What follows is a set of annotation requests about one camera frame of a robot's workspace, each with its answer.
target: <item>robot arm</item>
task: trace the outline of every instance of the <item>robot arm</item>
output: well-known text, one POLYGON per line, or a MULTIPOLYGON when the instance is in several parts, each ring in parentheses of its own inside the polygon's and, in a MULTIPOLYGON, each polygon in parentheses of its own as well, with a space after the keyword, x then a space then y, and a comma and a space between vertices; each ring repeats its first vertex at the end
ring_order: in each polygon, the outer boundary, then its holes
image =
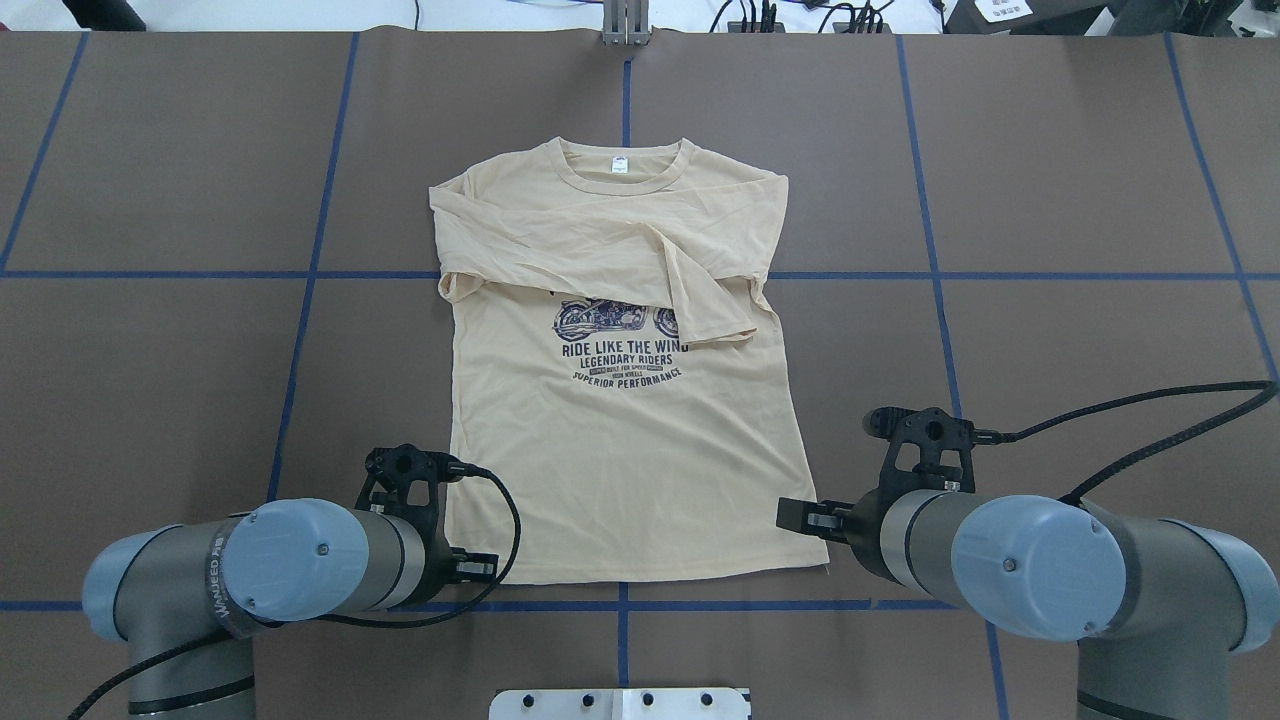
POLYGON ((129 715, 252 719, 252 635, 413 605, 451 583, 500 582, 497 556, 451 547, 440 523, 439 486, 485 470, 410 445, 375 448, 366 469, 356 510, 280 500, 227 520, 132 536, 99 555, 84 580, 84 612, 99 635, 128 642, 131 662, 210 641, 141 673, 129 715), (428 502, 411 505, 419 480, 428 502))
POLYGON ((1225 720, 1228 659, 1280 621, 1280 587, 1242 541, 1082 502, 974 495, 984 430, 938 409, 884 407, 881 484, 856 503, 780 498, 777 525, 849 544, 870 573, 1014 634, 1079 642, 1082 720, 1225 720), (920 447, 910 471, 904 443, 920 447), (959 468, 941 465, 956 451, 959 468))

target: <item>black rubber band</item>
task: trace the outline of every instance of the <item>black rubber band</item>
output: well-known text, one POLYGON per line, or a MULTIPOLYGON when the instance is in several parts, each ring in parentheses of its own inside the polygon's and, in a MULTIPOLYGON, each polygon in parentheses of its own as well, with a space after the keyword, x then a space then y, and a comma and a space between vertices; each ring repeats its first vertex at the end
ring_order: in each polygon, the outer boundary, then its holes
POLYGON ((202 702, 212 702, 215 700, 223 700, 224 697, 230 697, 236 693, 242 693, 247 689, 253 688, 253 675, 236 680, 234 683, 227 683, 225 685, 209 688, 207 691, 200 691, 187 694, 180 694, 177 697, 166 697, 164 700, 147 700, 142 702, 129 703, 129 715, 147 715, 150 712, 170 712, 173 710, 182 710, 183 707, 191 707, 192 705, 200 705, 202 702))
POLYGON ((1102 700, 1101 697, 1092 696, 1084 691, 1075 691, 1075 702, 1079 702, 1084 707, 1101 712, 1108 717, 1115 717, 1116 720, 1178 720, 1176 717, 1170 717, 1167 715, 1157 715, 1155 712, 1147 712, 1146 710, 1129 707, 1128 705, 1102 700))

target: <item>white mounting plate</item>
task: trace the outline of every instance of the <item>white mounting plate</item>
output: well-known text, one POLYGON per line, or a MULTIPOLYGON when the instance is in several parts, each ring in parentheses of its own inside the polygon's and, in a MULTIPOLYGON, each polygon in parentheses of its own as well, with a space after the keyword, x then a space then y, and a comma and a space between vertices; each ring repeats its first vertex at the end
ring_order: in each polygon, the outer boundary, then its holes
POLYGON ((751 720, 750 697, 735 688, 503 691, 489 703, 489 720, 751 720))

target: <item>neckline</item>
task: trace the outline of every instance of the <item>neckline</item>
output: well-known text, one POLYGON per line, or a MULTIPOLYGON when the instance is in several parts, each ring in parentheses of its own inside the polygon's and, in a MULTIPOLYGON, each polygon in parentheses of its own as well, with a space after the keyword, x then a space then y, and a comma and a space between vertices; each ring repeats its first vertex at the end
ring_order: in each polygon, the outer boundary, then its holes
POLYGON ((681 138, 678 142, 671 145, 660 145, 657 147, 604 147, 595 145, 580 145, 577 142, 570 142, 563 137, 554 137, 544 145, 547 149, 547 156, 552 165, 556 168, 556 174, 561 177, 566 183, 582 192, 591 192, 595 195, 646 195, 650 192, 657 192, 671 183, 680 179, 680 176, 685 173, 689 167, 689 159, 694 154, 694 143, 687 140, 681 138), (564 156, 566 152, 575 152, 579 155, 595 155, 603 158, 614 156, 653 156, 653 155, 669 155, 675 152, 676 159, 672 160, 667 168, 653 176, 652 178, 640 182, 603 182, 588 179, 568 164, 568 158, 564 156))

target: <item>white label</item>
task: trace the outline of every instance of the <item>white label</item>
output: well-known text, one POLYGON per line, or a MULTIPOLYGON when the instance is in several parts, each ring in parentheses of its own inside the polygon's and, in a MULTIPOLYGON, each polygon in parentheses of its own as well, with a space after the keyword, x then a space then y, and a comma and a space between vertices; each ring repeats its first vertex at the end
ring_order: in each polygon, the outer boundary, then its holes
POLYGON ((1027 0, 974 0, 978 12, 987 18, 988 23, 1002 23, 1014 18, 1032 14, 1027 0))

